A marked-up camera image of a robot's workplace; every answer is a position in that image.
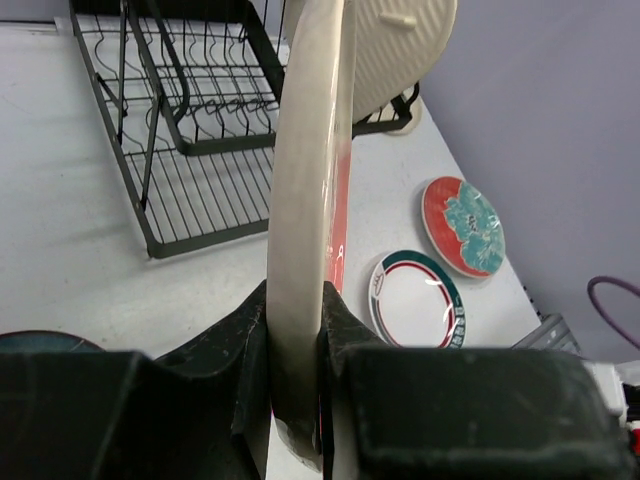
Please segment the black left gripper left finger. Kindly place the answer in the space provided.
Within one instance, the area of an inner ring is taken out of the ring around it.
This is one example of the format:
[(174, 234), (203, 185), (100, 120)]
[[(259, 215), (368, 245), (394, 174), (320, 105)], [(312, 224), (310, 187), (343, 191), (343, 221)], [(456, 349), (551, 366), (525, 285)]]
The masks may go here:
[(266, 288), (159, 357), (1, 353), (5, 479), (262, 479)]

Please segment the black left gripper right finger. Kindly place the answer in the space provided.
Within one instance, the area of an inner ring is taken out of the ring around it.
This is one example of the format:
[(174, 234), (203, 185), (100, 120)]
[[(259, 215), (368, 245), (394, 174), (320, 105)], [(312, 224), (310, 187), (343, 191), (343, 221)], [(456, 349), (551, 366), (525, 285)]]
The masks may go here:
[(593, 374), (534, 349), (392, 347), (324, 286), (327, 479), (631, 479), (635, 456)]

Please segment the white plate green red rim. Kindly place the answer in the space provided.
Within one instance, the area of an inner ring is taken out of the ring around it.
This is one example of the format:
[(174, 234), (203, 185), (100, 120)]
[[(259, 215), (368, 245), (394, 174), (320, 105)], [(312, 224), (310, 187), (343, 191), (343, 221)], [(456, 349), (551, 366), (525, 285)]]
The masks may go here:
[(393, 346), (455, 348), (464, 345), (462, 297), (449, 275), (414, 250), (386, 255), (375, 267), (368, 306), (379, 337)]

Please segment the dark teal round plate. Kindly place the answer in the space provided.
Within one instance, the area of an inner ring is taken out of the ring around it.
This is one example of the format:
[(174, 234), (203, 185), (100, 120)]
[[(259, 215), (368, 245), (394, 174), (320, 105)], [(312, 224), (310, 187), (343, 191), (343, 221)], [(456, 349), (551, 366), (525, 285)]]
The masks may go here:
[(59, 331), (24, 330), (0, 336), (1, 353), (100, 352), (98, 345), (76, 335)]

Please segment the cream pink floral plate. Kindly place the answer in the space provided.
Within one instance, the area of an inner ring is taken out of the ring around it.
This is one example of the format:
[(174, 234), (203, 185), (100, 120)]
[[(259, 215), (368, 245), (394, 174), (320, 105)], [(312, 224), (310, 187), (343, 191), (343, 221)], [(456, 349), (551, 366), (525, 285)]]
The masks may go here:
[(266, 276), (271, 401), (280, 439), (322, 468), (319, 335), (326, 281), (346, 250), (356, 4), (307, 1), (285, 74), (275, 143)]

